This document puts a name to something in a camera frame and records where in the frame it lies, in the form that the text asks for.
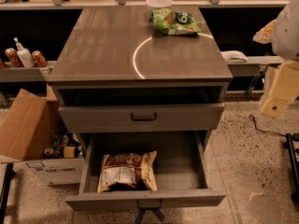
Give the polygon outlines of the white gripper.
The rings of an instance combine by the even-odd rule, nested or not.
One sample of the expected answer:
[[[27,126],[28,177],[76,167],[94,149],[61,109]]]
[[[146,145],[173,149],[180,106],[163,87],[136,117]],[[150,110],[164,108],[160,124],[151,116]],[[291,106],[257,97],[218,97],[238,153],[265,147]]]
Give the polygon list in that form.
[[[253,40],[260,44],[271,43],[276,25],[272,20],[259,30]],[[276,70],[270,92],[261,112],[269,118],[278,118],[299,96],[299,62],[285,61]]]

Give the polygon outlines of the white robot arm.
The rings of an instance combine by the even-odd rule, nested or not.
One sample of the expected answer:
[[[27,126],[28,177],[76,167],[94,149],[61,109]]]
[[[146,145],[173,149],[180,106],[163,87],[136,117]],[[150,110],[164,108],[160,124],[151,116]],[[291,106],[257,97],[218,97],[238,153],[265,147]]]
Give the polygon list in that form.
[[[261,108],[267,117],[277,118],[299,96],[299,0],[291,0],[253,40],[271,43],[273,52],[283,59]]]

